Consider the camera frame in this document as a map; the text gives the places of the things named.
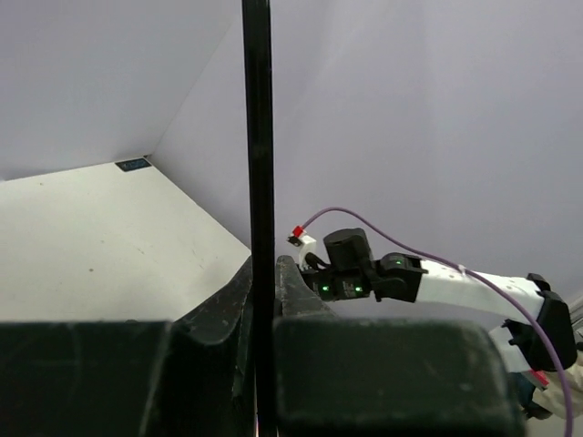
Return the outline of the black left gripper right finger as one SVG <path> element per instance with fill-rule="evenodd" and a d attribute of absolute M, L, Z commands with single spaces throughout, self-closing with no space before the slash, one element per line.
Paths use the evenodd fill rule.
<path fill-rule="evenodd" d="M 275 403 L 282 436 L 523 436 L 499 352 L 463 320 L 347 319 L 292 258 L 275 268 Z"/>

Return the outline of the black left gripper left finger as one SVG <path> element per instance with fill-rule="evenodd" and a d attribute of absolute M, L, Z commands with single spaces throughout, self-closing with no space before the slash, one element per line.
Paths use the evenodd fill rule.
<path fill-rule="evenodd" d="M 252 436 L 251 264 L 174 322 L 5 322 L 4 436 Z"/>

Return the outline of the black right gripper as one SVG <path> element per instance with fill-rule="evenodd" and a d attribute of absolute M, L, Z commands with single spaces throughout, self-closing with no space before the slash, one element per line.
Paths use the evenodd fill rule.
<path fill-rule="evenodd" d="M 373 254 L 363 229 L 339 229 L 323 238 L 328 260 L 315 251 L 307 257 L 308 269 L 300 269 L 309 289 L 324 301 L 367 298 L 371 281 L 367 273 L 374 273 Z"/>

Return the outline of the black framed whiteboard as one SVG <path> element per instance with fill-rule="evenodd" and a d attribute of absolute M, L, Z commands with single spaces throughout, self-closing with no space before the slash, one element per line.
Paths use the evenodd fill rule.
<path fill-rule="evenodd" d="M 274 153 L 271 9 L 268 1 L 243 1 L 242 33 L 248 142 L 258 431 L 276 436 L 272 322 L 275 303 Z"/>

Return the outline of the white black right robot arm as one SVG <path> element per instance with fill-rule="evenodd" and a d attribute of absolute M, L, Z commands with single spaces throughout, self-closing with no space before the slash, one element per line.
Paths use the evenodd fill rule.
<path fill-rule="evenodd" d="M 489 335 L 518 379 L 526 416 L 581 415 L 582 344 L 567 303 L 542 277 L 471 273 L 460 265 L 400 252 L 375 259 L 361 228 L 327 235 L 327 260 L 316 255 L 316 239 L 301 227 L 288 241 L 299 250 L 304 282 L 324 301 L 374 297 L 441 303 L 503 317 Z"/>

